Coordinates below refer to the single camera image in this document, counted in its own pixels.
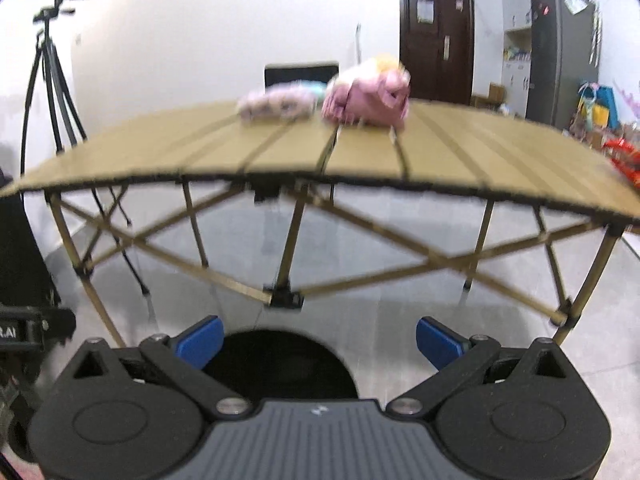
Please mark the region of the black folding camp chair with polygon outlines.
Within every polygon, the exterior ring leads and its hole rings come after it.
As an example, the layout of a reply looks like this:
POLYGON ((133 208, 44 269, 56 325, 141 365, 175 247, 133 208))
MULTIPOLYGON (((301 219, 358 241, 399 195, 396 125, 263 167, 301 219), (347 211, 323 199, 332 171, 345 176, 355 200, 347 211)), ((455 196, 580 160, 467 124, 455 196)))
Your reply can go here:
POLYGON ((340 66, 337 62, 320 62, 312 64, 269 64, 264 69, 264 85, 266 88, 276 84, 289 84, 295 81, 311 81, 327 84, 338 74, 340 66))

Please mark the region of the grey refrigerator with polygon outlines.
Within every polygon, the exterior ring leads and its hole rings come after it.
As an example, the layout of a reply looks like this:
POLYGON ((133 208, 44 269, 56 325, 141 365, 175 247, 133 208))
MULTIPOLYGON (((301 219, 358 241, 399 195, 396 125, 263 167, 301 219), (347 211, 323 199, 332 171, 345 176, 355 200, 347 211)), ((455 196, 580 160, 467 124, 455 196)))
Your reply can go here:
POLYGON ((564 129, 578 91, 599 75, 599 13, 593 0, 530 0, 532 52, 526 118, 564 129))

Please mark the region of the white cabinet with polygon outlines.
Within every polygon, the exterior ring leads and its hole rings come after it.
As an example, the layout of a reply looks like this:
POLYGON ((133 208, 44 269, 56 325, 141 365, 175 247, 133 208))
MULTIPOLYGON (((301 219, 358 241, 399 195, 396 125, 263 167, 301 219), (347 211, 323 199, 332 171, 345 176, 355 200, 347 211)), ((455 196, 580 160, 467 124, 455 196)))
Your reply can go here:
POLYGON ((506 90, 506 108, 512 115, 524 117, 532 58, 533 13, 530 10, 530 0, 502 0, 502 15, 501 83, 506 90))

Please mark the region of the blue gift bag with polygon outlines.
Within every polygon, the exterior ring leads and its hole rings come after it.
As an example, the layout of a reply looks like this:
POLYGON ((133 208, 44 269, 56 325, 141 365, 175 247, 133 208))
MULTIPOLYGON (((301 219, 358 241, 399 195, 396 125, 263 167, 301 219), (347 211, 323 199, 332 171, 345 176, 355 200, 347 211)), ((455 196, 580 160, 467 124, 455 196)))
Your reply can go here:
POLYGON ((620 125, 612 87, 586 82, 578 90, 577 110, 589 125, 612 130, 620 125))

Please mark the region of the tan folding table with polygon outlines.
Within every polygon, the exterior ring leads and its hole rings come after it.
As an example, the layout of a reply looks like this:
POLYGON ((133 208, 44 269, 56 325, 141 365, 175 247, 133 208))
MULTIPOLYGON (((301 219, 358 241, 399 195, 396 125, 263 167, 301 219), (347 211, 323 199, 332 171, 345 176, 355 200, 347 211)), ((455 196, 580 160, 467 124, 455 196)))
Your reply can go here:
POLYGON ((639 194, 605 156, 550 127, 477 108, 418 101, 404 130, 332 126, 319 118, 242 122, 229 102, 165 110, 130 119, 76 148, 28 170, 3 189, 6 196, 40 193, 46 199, 63 246, 93 307, 102 308, 92 271, 135 247, 168 266, 233 290, 269 307, 295 308, 310 296, 330 294, 429 274, 462 274, 539 312, 554 324, 554 340, 574 330, 623 232, 639 224, 639 194), (92 214, 66 194, 99 188, 126 193, 135 185, 222 182, 224 189, 194 200, 139 232, 116 226, 111 211, 92 214), (510 202, 535 212, 578 215, 566 228, 472 252, 447 255, 407 234, 382 226, 322 195, 323 185, 394 188, 478 198, 488 206, 510 202), (181 221, 195 221, 249 192, 256 200, 285 197, 294 204, 276 284, 256 288, 156 246, 153 237, 181 221), (290 270, 304 211, 316 208, 413 252, 415 266, 292 289, 290 270), (560 240, 601 231, 602 242, 574 298, 553 306, 480 272, 484 260, 525 249, 551 248, 560 240))

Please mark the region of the pink satin bonnet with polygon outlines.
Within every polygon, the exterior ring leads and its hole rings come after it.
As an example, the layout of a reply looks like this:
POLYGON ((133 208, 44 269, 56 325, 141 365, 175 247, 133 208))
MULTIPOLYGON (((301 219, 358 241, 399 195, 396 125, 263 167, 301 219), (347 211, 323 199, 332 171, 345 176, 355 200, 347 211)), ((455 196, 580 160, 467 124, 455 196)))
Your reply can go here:
POLYGON ((405 127, 410 75, 403 68, 338 74, 326 86, 321 114, 328 122, 356 126, 405 127))

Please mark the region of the red snack bag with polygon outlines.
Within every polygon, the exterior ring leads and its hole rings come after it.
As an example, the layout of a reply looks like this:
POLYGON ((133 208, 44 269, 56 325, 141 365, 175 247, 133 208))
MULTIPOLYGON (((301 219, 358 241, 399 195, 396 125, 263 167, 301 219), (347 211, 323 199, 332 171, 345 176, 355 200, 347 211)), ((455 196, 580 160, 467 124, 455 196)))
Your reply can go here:
POLYGON ((635 187, 640 186, 640 152, 631 142, 623 139, 610 139, 604 142, 603 149, 612 164, 635 187))

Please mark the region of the yellow white plush toy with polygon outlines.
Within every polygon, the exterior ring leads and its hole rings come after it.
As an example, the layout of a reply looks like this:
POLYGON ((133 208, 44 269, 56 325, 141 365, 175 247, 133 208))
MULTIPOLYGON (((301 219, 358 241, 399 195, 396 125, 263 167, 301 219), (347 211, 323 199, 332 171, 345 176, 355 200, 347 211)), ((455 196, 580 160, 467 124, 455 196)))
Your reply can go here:
POLYGON ((394 58, 372 58, 372 60, 341 70, 335 78, 337 84, 353 84, 355 81, 390 81, 392 84, 408 84, 410 74, 401 62, 394 58))

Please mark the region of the lilac fluffy cloth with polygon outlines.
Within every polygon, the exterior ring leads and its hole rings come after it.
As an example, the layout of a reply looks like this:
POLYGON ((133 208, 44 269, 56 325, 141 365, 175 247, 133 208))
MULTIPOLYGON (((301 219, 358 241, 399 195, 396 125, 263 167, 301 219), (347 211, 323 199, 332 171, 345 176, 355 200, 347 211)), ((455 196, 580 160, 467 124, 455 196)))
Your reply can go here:
POLYGON ((294 81, 247 93, 236 103, 236 114, 243 120, 293 120, 309 117, 314 114, 316 107, 317 95, 314 90, 308 84, 294 81))

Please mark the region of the cardboard boxes by door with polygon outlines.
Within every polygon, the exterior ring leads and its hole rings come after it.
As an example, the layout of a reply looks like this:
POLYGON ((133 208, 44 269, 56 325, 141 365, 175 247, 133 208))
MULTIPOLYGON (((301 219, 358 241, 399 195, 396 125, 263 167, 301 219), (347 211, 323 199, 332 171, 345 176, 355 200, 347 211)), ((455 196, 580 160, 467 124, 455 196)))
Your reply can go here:
POLYGON ((509 115, 510 110, 506 105, 506 87, 502 84, 490 84, 487 96, 472 95, 471 106, 480 110, 492 110, 503 115, 509 115))

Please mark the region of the black round trash bin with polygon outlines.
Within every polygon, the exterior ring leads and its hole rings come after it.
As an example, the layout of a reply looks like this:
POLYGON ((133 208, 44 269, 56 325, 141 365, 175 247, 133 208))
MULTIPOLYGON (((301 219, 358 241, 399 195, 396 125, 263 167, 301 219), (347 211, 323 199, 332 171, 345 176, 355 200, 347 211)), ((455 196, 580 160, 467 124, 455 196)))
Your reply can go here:
POLYGON ((289 330, 242 330, 224 337, 203 372, 257 405, 267 399, 352 400, 358 390, 328 346, 289 330))

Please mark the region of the black wheeled case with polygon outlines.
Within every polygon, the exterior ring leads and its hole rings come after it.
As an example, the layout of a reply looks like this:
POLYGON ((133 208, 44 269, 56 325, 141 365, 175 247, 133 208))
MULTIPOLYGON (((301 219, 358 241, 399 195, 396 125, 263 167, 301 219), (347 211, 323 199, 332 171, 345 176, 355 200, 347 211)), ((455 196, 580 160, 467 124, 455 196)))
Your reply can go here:
POLYGON ((2 197, 0 214, 2 306, 57 307, 60 296, 38 248, 21 197, 2 197))

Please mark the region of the dark brown entrance door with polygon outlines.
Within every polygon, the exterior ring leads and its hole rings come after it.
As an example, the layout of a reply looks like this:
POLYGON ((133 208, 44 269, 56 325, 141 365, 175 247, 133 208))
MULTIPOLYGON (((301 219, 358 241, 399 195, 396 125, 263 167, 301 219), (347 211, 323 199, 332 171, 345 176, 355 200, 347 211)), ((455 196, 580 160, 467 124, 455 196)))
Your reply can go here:
POLYGON ((468 105, 474 0, 400 0, 400 62, 413 99, 468 105))

